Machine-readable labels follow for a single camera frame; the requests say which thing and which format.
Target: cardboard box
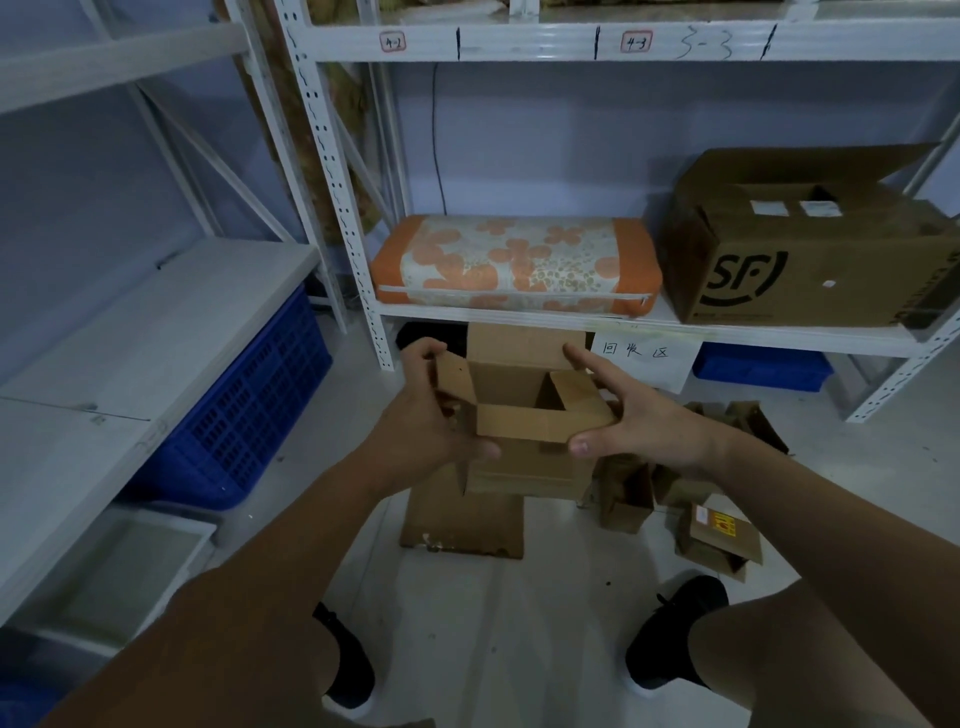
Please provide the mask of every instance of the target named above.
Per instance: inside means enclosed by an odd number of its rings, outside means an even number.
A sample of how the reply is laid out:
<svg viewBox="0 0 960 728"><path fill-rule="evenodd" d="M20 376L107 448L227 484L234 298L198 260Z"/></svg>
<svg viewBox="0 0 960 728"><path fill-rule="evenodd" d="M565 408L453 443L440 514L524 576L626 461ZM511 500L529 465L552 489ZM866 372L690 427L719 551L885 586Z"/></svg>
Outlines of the cardboard box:
<svg viewBox="0 0 960 728"><path fill-rule="evenodd" d="M637 533L654 512L650 467L635 455L604 458L600 470L600 527Z"/></svg>
<svg viewBox="0 0 960 728"><path fill-rule="evenodd" d="M924 308L960 229L880 180L933 145L710 149L683 174L659 240L681 321L888 326Z"/></svg>
<svg viewBox="0 0 960 728"><path fill-rule="evenodd" d="M763 414L758 401L732 401L727 407L727 417L734 419L735 426L738 426L744 432L749 432L771 448L779 450L784 455L790 454L790 448L786 446L786 443L774 430L774 426L767 420L767 416Z"/></svg>
<svg viewBox="0 0 960 728"><path fill-rule="evenodd" d="M456 468L444 466L411 489L400 545L522 559L523 497L464 494Z"/></svg>
<svg viewBox="0 0 960 728"><path fill-rule="evenodd" d="M701 402L689 402L684 406L698 415L705 415ZM733 401L724 415L712 419L749 432L783 454L789 452L789 448L767 420L757 401ZM713 494L722 493L720 488L709 480L685 477L663 465L654 469L653 487L657 504L668 508L686 507L688 503L703 505Z"/></svg>
<svg viewBox="0 0 960 728"><path fill-rule="evenodd" d="M574 459L566 441L616 422L589 375L564 357L565 342L586 340L581 331L470 324L466 359L437 356L437 389L463 404L462 426L503 452L463 468L465 493L584 496L596 461Z"/></svg>
<svg viewBox="0 0 960 728"><path fill-rule="evenodd" d="M752 523L696 504L690 504L677 526L676 551L737 581L746 580L748 561L763 564L760 532Z"/></svg>

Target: paper sign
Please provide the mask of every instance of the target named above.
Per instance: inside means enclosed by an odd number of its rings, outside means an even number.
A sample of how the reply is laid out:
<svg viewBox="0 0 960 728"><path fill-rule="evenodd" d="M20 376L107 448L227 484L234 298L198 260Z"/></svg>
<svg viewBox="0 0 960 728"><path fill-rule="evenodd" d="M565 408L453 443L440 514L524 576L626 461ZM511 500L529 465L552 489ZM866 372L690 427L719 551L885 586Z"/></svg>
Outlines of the paper sign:
<svg viewBox="0 0 960 728"><path fill-rule="evenodd" d="M807 217L843 217L840 206L830 200L800 200Z"/></svg>
<svg viewBox="0 0 960 728"><path fill-rule="evenodd" d="M644 384L680 394L701 343L675 334L597 331L590 350Z"/></svg>
<svg viewBox="0 0 960 728"><path fill-rule="evenodd" d="M750 204L754 208L754 215L775 215L777 217L790 217L790 212L782 202L762 202L760 200L751 200Z"/></svg>

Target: leg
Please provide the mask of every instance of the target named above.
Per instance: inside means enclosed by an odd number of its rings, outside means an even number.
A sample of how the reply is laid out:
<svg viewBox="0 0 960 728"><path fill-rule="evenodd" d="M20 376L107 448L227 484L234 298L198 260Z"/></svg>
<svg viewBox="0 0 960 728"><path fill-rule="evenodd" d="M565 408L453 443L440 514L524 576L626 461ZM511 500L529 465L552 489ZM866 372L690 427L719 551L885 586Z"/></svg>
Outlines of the leg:
<svg viewBox="0 0 960 728"><path fill-rule="evenodd" d="M803 580L698 619L688 645L697 674L753 725L838 713L929 725Z"/></svg>

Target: white shelf board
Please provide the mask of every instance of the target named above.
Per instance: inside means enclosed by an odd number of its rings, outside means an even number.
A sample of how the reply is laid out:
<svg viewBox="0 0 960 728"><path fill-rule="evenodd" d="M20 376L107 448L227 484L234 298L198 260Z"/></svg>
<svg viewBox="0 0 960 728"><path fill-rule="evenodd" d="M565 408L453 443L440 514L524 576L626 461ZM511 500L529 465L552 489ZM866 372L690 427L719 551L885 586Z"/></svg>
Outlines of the white shelf board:
<svg viewBox="0 0 960 728"><path fill-rule="evenodd" d="M156 427L0 400L0 429L2 624L136 473Z"/></svg>
<svg viewBox="0 0 960 728"><path fill-rule="evenodd" d="M287 30L314 61L960 60L958 0L557 8L419 23L398 13L379 26Z"/></svg>
<svg viewBox="0 0 960 728"><path fill-rule="evenodd" d="M548 311L493 311L480 308L379 303L383 316L441 321L476 321L486 324L513 324L544 328L569 328L585 331L638 331L675 333L704 341L746 344L778 349L804 349L815 352L875 354L908 357L918 353L920 344L906 328L842 327L734 327L681 324L669 303L660 296L654 309L641 318Z"/></svg>
<svg viewBox="0 0 960 728"><path fill-rule="evenodd" d="M312 246L207 238L0 386L172 427L317 265Z"/></svg>
<svg viewBox="0 0 960 728"><path fill-rule="evenodd" d="M242 25L213 23L0 57L0 113L247 50Z"/></svg>
<svg viewBox="0 0 960 728"><path fill-rule="evenodd" d="M318 260L201 240L0 387L0 623Z"/></svg>

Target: blue plastic bin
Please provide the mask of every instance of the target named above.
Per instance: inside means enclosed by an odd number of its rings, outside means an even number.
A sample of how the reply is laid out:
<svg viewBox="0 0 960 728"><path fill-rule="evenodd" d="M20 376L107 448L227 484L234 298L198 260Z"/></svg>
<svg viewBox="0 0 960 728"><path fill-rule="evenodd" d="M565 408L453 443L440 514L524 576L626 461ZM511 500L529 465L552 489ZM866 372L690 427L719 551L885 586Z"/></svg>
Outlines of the blue plastic bin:
<svg viewBox="0 0 960 728"><path fill-rule="evenodd" d="M232 508L256 485L331 363L301 286L137 472L124 497Z"/></svg>
<svg viewBox="0 0 960 728"><path fill-rule="evenodd" d="M820 352L705 342L693 363L700 379L819 392L833 367Z"/></svg>
<svg viewBox="0 0 960 728"><path fill-rule="evenodd" d="M0 680L0 728L33 728L61 697L24 680Z"/></svg>

